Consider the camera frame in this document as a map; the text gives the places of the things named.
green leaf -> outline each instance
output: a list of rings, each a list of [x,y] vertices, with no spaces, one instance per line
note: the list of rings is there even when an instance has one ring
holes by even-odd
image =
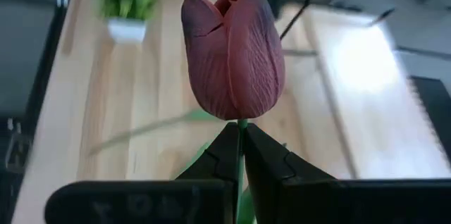
[[[104,15],[105,17],[113,17],[118,15],[118,9],[114,4],[106,4],[104,7]]]
[[[240,133],[239,133],[239,137],[240,137],[240,141],[244,142],[245,141],[245,130],[247,128],[247,119],[238,119],[237,121],[238,124],[238,128],[240,129]],[[242,191],[242,183],[244,180],[244,172],[245,172],[245,156],[242,153],[242,149],[240,149],[240,159],[239,159],[239,163],[238,163],[238,168],[239,168],[239,180],[238,180],[238,201],[237,201],[237,205],[238,205],[238,209],[237,209],[237,223],[240,223],[240,216],[244,216],[243,218],[245,218],[245,220],[243,221],[247,221],[248,219],[248,215],[249,213],[249,209],[247,209],[247,207],[241,207],[241,205],[243,204],[243,200],[244,198],[244,193]]]
[[[133,0],[121,0],[119,12],[120,17],[127,18],[127,15],[130,12],[130,9],[132,8],[132,2]]]
[[[254,202],[249,187],[241,195],[237,224],[252,224],[255,220]]]

tulip petal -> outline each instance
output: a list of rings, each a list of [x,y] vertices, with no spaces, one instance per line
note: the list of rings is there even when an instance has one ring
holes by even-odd
[[[227,34],[221,14],[208,1],[185,0],[182,22],[190,84],[197,102],[218,118],[238,118],[230,98]]]
[[[238,0],[224,18],[232,102],[255,118],[272,108],[285,82],[285,62],[267,0]]]
[[[223,24],[223,16],[208,0],[184,0],[182,24],[185,37],[205,36]]]
[[[214,6],[219,10],[221,15],[225,15],[235,1],[237,0],[217,0]]]

wooden table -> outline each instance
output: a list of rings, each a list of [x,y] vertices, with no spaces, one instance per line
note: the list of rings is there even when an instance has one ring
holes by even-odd
[[[94,0],[71,0],[13,223],[43,223],[49,195],[77,180],[172,179],[221,131],[225,121],[182,120],[92,152],[199,109],[187,76],[182,1],[159,0],[145,41],[129,45],[112,42]],[[284,8],[279,31],[297,10]],[[383,25],[368,26],[373,19],[310,7],[283,40],[282,97],[253,122],[337,178],[449,177]]]

white pot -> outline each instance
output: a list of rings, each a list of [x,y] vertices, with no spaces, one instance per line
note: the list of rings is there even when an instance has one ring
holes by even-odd
[[[108,19],[108,31],[111,38],[116,42],[142,42],[146,35],[146,22],[124,18],[110,18]]]

